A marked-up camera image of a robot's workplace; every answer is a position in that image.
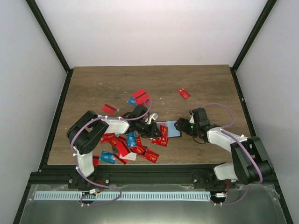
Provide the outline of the black card holder wallet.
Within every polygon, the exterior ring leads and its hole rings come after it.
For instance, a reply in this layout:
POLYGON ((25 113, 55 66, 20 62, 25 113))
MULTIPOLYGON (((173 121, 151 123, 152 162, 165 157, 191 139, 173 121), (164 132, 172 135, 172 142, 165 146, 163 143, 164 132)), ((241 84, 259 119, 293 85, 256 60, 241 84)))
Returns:
POLYGON ((175 128, 176 122, 176 120, 157 122, 157 127, 160 127, 161 125, 167 127, 168 138, 179 138, 182 137, 182 132, 175 128))

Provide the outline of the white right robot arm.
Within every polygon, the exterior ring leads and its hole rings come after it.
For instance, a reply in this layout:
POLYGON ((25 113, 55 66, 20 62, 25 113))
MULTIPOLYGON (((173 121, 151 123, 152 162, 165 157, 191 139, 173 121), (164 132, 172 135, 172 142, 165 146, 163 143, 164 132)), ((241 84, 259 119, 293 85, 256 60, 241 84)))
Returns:
POLYGON ((274 166, 260 138, 236 135, 211 124, 204 108, 191 110, 190 116, 189 120, 179 118, 175 128, 194 139, 217 145, 232 155, 231 163, 215 166, 214 172, 208 175, 211 187, 220 187, 224 180, 239 181, 244 185, 262 183, 264 178, 274 174, 274 166))

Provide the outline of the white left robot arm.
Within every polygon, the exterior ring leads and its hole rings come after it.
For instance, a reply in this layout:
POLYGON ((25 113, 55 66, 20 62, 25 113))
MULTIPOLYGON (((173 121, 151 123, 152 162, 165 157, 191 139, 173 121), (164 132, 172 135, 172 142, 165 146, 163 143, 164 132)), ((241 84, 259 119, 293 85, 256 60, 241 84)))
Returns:
POLYGON ((149 112, 144 105, 137 105, 133 111, 119 117, 102 116, 89 110, 71 126, 66 136, 76 158, 76 170, 81 174, 79 183, 84 188, 89 189, 95 184, 93 150, 105 134, 137 132, 142 138, 162 137, 155 122, 156 115, 151 117, 149 112))

